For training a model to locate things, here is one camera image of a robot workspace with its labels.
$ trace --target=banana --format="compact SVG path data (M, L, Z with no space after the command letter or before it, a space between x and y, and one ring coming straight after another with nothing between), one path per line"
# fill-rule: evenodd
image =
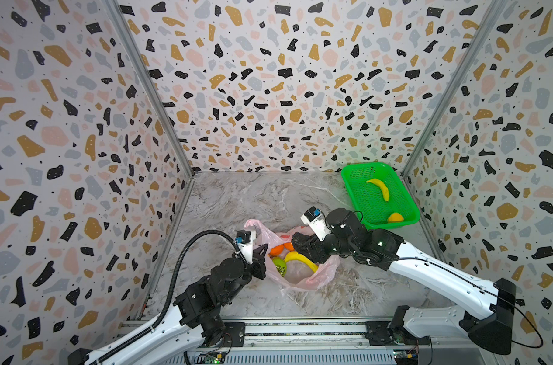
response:
M311 268L313 272L316 272L316 270L319 268L319 266L316 266L311 260L307 259L304 255L301 255L299 252L291 251L288 252L285 256L285 262L289 261L301 261L305 265Z
M382 191L382 196L383 196L384 200L389 201L389 190L388 190L388 188L386 187L386 185L384 184L384 182L382 180L380 180L380 179L371 179L371 180L366 181L366 183L372 183L375 186L379 187L380 190Z

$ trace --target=marble floor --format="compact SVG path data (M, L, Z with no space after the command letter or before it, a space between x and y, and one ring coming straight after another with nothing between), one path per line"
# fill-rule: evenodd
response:
M150 318L163 308L171 273L187 241L196 233L222 230L235 235L248 219L258 219L273 232L302 225L300 216L311 206L325 213L353 209L338 173L197 173L177 235L156 289L144 312ZM432 255L420 224L393 229ZM175 295L208 275L231 255L220 237L208 235L189 250L178 276ZM222 316L392 316L397 305L441 307L448 301L430 289L397 274L341 260L334 280L311 292L282 291L270 279L252 279Z

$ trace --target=green basket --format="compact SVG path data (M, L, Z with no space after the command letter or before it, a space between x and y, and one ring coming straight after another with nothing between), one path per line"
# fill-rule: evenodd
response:
M420 220L420 211L400 181L397 173L382 162L347 165L341 170L347 193L353 207L363 213L361 221L369 230L389 229L414 224ZM380 179L388 187L389 201L382 197L382 191L370 179ZM388 223L392 213L400 213L404 221Z

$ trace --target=terrazzo wallpaper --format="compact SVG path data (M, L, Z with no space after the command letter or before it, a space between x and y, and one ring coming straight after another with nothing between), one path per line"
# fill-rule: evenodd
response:
M120 0L195 171L401 169L490 1Z
M544 338L507 363L553 364L553 1L509 1L408 176L446 260L517 285ZM537 346L514 316L514 340Z
M0 364L141 311L184 186L152 110L100 2L0 1Z

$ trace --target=black cable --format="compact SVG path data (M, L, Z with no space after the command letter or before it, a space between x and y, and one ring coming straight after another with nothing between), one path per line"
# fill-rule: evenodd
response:
M430 361L426 365L432 364L432 359L434 356L434 349L432 348L432 338L430 339Z
M224 335L222 335L222 343L220 344L220 346L218 346L218 347L217 347L216 349L214 349L214 350L208 351L208 352L206 353L206 355L209 355L209 354L211 354L212 352L216 352L216 351L218 351L219 349L221 349L222 346L224 346L224 343L225 343L225 342L226 342L226 339L225 339Z
M244 256L243 256L242 252L240 252L240 249L239 249L238 245L235 244L232 237L230 237L226 233L224 233L222 231L218 231L218 230L205 230L205 231L202 231L202 232L196 234L195 236L193 236L187 242L187 244L185 245L185 247L183 248L183 250L179 254L179 258L177 259L177 263L175 264L175 268L173 269L173 275L171 276L171 282L169 284L169 290L167 292L167 299L165 299L165 304L163 305L163 310L161 310L161 313L159 313L159 316L157 317L155 322L151 326L149 326L148 328L142 330L141 332L139 332L136 335L132 336L130 339L124 341L123 343L121 343L117 347L114 347L109 352L107 352L104 355L100 356L97 360L92 362L90 365L98 365L98 363L103 363L108 358L110 358L112 355L117 354L119 351L123 350L124 348L126 348L127 346L129 346L130 344L135 342L136 340L140 339L144 335L146 335L148 333L151 333L152 329L155 329L158 325L161 324L161 322L163 322L163 319L165 318L165 314L167 314L167 311L169 310L169 306L171 304L171 301L173 300L173 295L174 295L173 292L175 291L175 283L177 282L177 276L179 274L179 268L181 267L181 263L183 262L183 258L187 254L187 251L189 250L191 245L195 243L195 241L197 241L201 237L209 235L209 234L217 234L219 236L222 236L223 238L226 238L228 240L228 242L234 246L234 249L237 252L238 258L241 259L244 262L244 265L246 265L246 260L244 259Z
M418 347L418 340L416 340L416 346L414 346L413 348L409 349L407 353L411 353L413 350L416 350L416 354L418 355L418 350L419 350L419 347Z
M391 345L393 343L396 343L396 340L395 339L391 339L391 340L388 340L388 341L385 341L385 342L376 342L375 345L376 346L383 346L383 345Z
M360 212L361 213L361 218L359 219L359 222L361 223L361 221L363 221L363 212L361 210L354 210L353 211L353 214L357 213L357 212Z
M189 355L187 355L187 351L183 351L183 359L185 360L185 364L191 365L191 362L189 361Z
M228 332L226 332L226 334L230 337L230 347L228 348L228 352L225 355L225 356L228 356L230 351L232 351L232 345L234 345L234 339L232 338L232 335L230 335Z
M386 256L385 254L383 254L382 252L379 252L382 254L382 256L385 256L386 258L388 258L389 256ZM465 281L466 283L470 284L471 286L473 286L474 288L477 288L481 291L484 291L485 293L489 294L489 295L492 295L494 297L496 297L497 299L501 299L502 301L508 303L509 305L513 306L515 310L517 310L518 312L520 312L521 316L524 317L524 319L530 324L530 326L534 329L534 331L536 332L536 335L538 335L539 339L540 339L540 344L538 346L531 346L531 345L526 345L525 343L520 343L520 342L517 342L517 341L514 341L512 340L513 343L517 344L517 345L520 345L520 346L523 346L523 347L529 347L531 349L539 349L540 347L542 347L544 345L544 339L542 338L542 335L540 334L540 332L538 331L538 329L535 327L535 325L528 319L528 317L526 317L526 315L524 314L524 312L522 312L517 306L515 303L510 303L509 301L507 301L506 299L500 297L499 295L497 294L493 294L492 292L490 291L487 291L487 290L484 290L482 287L478 286L477 284L473 283L472 281L469 281L467 279L465 279L464 277L462 277L461 275L457 274L457 273L454 273L452 272L451 270L448 270L446 267L442 267L440 265L437 265L436 263L432 262L432 261L427 261L427 260L424 260L424 259L419 259L419 258L398 258L398 259L391 259L389 261L386 261L384 263L387 263L387 262L393 262L393 261L402 261L402 260L418 260L418 261L423 261L423 262L426 262L428 264L431 264L431 265L434 265L440 269L443 269L444 271L446 271L447 273L449 274L452 274L452 275L455 275L456 277L458 277L459 279Z

